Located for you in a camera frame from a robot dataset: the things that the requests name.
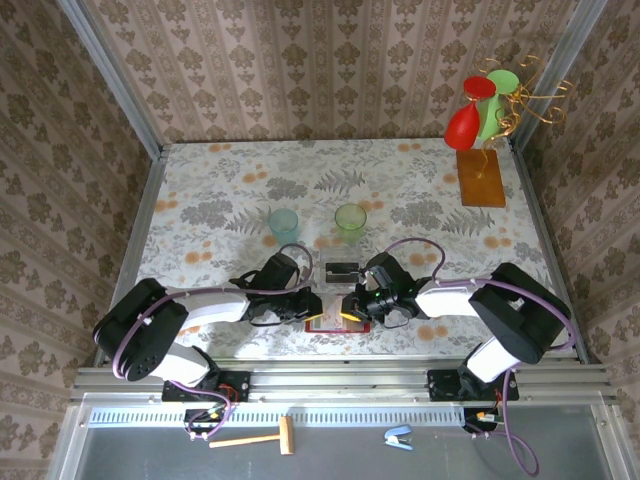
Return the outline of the blue-green plastic cup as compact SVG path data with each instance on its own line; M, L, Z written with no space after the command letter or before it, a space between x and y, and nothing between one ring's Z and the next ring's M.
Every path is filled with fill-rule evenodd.
M296 243L299 236L299 220L295 211L280 208L271 213L268 218L269 228L281 246Z

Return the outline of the green plastic cup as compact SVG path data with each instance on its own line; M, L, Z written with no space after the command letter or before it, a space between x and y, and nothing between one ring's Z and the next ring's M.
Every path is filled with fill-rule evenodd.
M366 211L358 204L344 204L335 214L334 221L338 236L349 245L359 243L367 222Z

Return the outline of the wooden mallet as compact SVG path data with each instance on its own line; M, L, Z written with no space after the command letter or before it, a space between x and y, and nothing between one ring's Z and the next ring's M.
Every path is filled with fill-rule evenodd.
M244 446L258 443L277 441L280 454L283 456L294 454L294 426L291 416L282 416L279 419L279 430L276 434L252 436L230 440L217 440L209 443L211 449Z

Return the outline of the blue stapler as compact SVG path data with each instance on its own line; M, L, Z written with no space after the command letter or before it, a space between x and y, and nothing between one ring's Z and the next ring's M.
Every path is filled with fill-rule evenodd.
M405 451L412 451L410 434L412 428L410 425L400 425L390 428L384 433L384 443L387 446L398 448Z

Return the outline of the red plastic wine glass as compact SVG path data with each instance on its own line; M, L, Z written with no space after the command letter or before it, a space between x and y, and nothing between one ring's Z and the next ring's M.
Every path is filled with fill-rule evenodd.
M483 76L471 76L463 82L467 104L451 118L444 135L445 143L456 151L473 147L480 129L480 114L477 103L496 93L493 81Z

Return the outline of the green plastic wine glass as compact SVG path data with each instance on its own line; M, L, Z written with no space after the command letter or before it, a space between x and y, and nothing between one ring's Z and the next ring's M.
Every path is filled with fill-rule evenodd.
M480 115L477 138L483 141L500 132L498 119L504 116L502 100L505 95L513 93L519 85L518 76L504 69L493 70L487 74L486 78L495 85L495 94L477 106Z

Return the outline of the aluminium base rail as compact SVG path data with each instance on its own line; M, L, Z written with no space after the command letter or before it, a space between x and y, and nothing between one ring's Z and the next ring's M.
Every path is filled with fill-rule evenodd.
M419 405L429 401L427 372L454 369L456 357L347 356L277 359L220 358L223 370L249 371L252 403L315 405ZM523 365L515 373L519 406L614 404L617 389L600 364L582 364L574 358L548 357ZM129 383L111 370L82 368L71 391L71 402L154 404L162 382L146 378Z

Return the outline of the aluminium side rail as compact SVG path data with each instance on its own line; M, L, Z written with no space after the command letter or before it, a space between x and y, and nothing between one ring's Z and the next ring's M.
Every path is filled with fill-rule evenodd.
M527 200L528 208L536 229L536 233L539 239L554 292L562 301L567 304L570 313L572 314L571 323L574 329L577 331L577 338L574 346L577 358L581 363L600 364L600 361L597 360L596 357L589 351L588 346L583 338L582 327L580 326L580 322L578 321L577 313L574 311L571 295L565 283L565 271L563 270L563 265L556 256L552 232L549 230L543 208L539 202L533 183L529 177L523 155L511 140L507 142L507 145L509 146L509 150L519 176L522 190Z
M165 146L151 165L137 215L131 230L119 277L112 296L115 305L136 283L155 204L161 189L171 147Z

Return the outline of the aluminium frame post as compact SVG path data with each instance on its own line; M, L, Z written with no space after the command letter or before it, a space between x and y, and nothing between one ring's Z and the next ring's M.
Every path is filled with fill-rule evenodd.
M137 138L144 146L152 161L161 157L163 144L147 119L142 104L136 98L127 81L124 68L107 45L106 37L100 32L97 22L82 0L57 0L62 11L84 44L89 56L103 76L116 102L127 117Z
M536 83L534 96L527 106L532 113L525 113L520 126L512 135L511 144L522 151L531 139L542 120L539 119L552 103L551 95L555 95L562 80L568 79L570 68L576 61L588 35L602 14L607 0L580 0L568 26L565 28L553 53Z

